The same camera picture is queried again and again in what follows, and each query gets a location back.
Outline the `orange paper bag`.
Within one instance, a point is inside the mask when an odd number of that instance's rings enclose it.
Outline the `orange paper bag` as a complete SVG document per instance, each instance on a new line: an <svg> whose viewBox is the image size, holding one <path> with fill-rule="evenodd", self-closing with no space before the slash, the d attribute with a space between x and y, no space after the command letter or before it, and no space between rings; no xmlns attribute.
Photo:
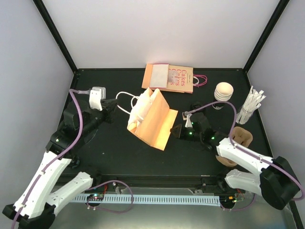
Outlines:
<svg viewBox="0 0 305 229"><path fill-rule="evenodd" d="M127 94L137 100L131 111L118 107L129 115L127 130L149 146L163 151L178 111L169 107L159 89L152 91L147 88L139 96L119 92L116 98L121 94Z"/></svg>

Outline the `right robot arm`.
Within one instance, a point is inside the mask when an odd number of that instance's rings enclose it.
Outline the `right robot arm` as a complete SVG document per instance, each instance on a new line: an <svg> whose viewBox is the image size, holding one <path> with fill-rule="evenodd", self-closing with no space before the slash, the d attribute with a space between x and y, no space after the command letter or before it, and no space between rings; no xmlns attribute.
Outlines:
<svg viewBox="0 0 305 229"><path fill-rule="evenodd" d="M301 190L285 158L264 156L236 143L228 135L213 130L203 113L187 115L186 123L171 128L170 133L182 140L200 142L206 151L247 170L233 169L218 178L216 185L221 192L243 189L262 196L270 206L282 210Z"/></svg>

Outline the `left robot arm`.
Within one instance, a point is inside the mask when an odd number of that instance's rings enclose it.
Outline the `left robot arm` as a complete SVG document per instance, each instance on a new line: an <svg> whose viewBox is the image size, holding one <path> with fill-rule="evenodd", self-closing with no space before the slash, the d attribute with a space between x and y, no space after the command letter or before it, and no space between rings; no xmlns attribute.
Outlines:
<svg viewBox="0 0 305 229"><path fill-rule="evenodd" d="M89 102L73 98L63 111L57 131L46 145L43 159L22 196L6 205L2 213L20 229L48 229L55 217L78 194L88 189L98 190L102 178L95 169L79 172L71 181L56 191L55 184L67 167L77 167L75 152L93 137L103 123L112 121L116 99L100 100L95 108Z"/></svg>

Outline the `stack of black lids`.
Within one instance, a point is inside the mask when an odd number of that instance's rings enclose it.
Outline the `stack of black lids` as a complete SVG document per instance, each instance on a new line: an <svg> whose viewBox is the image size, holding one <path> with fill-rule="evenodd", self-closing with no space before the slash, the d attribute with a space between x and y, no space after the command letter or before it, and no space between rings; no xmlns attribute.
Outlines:
<svg viewBox="0 0 305 229"><path fill-rule="evenodd" d="M203 106L203 104L201 102L194 102L190 105L190 109L191 110L196 110L196 109L199 109L202 106ZM204 113L204 109L200 109L199 111L197 111L197 113Z"/></svg>

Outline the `brown pulp cup carrier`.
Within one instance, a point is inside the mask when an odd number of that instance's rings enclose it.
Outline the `brown pulp cup carrier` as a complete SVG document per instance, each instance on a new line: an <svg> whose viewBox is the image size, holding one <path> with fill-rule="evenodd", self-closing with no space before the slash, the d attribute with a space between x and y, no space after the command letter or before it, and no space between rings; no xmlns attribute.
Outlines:
<svg viewBox="0 0 305 229"><path fill-rule="evenodd" d="M238 165L236 162L234 162L228 158L225 158L225 157L222 157L219 155L216 155L215 157L221 164L223 164L226 167L235 167Z"/></svg>

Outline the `Cakes printed paper bag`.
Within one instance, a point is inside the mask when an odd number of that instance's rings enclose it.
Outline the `Cakes printed paper bag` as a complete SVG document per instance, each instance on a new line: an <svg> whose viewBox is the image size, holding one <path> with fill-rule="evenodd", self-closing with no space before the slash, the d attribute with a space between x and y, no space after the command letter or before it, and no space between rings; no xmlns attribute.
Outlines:
<svg viewBox="0 0 305 229"><path fill-rule="evenodd" d="M169 65L167 86L160 90L192 94L194 87L204 86L207 81L207 76L193 74L193 67Z"/></svg>

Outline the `stack of paper cups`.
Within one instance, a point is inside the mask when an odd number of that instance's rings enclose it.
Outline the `stack of paper cups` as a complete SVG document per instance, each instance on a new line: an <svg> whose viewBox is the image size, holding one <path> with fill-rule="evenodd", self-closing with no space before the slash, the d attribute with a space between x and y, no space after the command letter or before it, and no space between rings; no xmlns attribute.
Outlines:
<svg viewBox="0 0 305 229"><path fill-rule="evenodd" d="M214 91L214 102L220 102L218 104L213 104L212 107L216 110L222 109L224 106L223 101L227 102L231 99L234 92L234 88L231 84L227 82L218 83Z"/></svg>

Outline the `orange flat bag stack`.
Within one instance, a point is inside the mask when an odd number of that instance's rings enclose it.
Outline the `orange flat bag stack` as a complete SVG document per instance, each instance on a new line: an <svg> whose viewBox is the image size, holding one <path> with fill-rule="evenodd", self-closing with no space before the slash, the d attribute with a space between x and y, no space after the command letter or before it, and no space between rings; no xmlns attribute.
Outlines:
<svg viewBox="0 0 305 229"><path fill-rule="evenodd" d="M142 88L166 89L168 84L169 64L146 64Z"/></svg>

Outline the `jar of white stirrers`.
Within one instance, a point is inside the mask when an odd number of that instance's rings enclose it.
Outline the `jar of white stirrers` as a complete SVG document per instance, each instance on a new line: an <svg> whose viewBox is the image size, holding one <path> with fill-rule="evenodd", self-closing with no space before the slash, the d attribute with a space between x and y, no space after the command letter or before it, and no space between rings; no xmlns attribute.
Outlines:
<svg viewBox="0 0 305 229"><path fill-rule="evenodd" d="M266 96L264 95L263 90L258 92L253 88L253 86L251 86L249 94L237 114L236 123L241 125L247 123L254 111L261 106L261 102L265 98Z"/></svg>

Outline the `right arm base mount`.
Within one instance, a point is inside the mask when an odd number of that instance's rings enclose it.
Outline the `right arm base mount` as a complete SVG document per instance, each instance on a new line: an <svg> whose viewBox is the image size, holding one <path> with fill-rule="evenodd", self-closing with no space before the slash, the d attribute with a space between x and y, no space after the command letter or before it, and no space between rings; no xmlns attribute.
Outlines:
<svg viewBox="0 0 305 229"><path fill-rule="evenodd" d="M225 181L224 177L211 176L201 177L200 183L196 186L196 190L201 190L203 193L214 194L235 194L238 193L236 188L231 188Z"/></svg>

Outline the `black frame post left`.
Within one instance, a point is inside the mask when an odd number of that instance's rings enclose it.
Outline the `black frame post left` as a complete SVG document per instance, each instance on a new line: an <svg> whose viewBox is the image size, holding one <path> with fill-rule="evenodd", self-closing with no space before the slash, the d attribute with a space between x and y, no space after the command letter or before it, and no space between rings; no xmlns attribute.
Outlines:
<svg viewBox="0 0 305 229"><path fill-rule="evenodd" d="M37 10L39 11L40 15L42 16L45 24L47 25L49 31L51 32L55 42L57 43L61 53L63 54L67 64L69 65L70 69L73 73L77 72L78 68L76 67L72 56L70 55L55 23L53 22L44 2L42 0L33 0Z"/></svg>

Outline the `black frame post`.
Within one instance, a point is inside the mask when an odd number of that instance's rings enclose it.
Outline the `black frame post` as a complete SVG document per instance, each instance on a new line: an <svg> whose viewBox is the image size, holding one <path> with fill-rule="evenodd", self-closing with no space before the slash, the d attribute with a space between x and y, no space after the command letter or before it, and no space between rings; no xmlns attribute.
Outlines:
<svg viewBox="0 0 305 229"><path fill-rule="evenodd" d="M278 20L280 19L281 15L283 14L284 10L286 9L290 0L280 0L272 13L268 23L266 24L262 34L260 35L256 45L254 46L253 51L251 52L245 66L243 67L243 71L248 73L251 69L252 65L254 64L257 56L259 55L260 51L262 50L264 44L266 43L267 39L269 38L271 32L273 31L274 27L276 26Z"/></svg>
<svg viewBox="0 0 305 229"><path fill-rule="evenodd" d="M37 10L39 11L40 15L42 16L45 24L47 25L49 31L51 32L55 42L57 43L61 53L63 54L67 64L69 65L70 69L73 73L77 72L78 68L76 67L72 56L70 55L55 23L53 22L44 2L42 0L33 0Z"/></svg>

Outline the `black frame post right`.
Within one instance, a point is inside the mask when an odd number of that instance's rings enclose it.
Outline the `black frame post right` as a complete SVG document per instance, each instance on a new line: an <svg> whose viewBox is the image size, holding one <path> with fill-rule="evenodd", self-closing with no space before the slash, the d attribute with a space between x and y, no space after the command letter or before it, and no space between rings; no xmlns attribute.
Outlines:
<svg viewBox="0 0 305 229"><path fill-rule="evenodd" d="M284 10L286 9L290 0L280 0L272 13L268 23L266 24L262 34L260 35L256 45L254 46L253 51L251 52L245 66L243 67L243 71L248 73L251 69L252 65L254 64L257 56L259 55L260 51L262 50L264 44L266 43L267 39L269 38L271 32L273 31L274 27L276 26L278 20L280 19L281 15L283 14Z"/></svg>

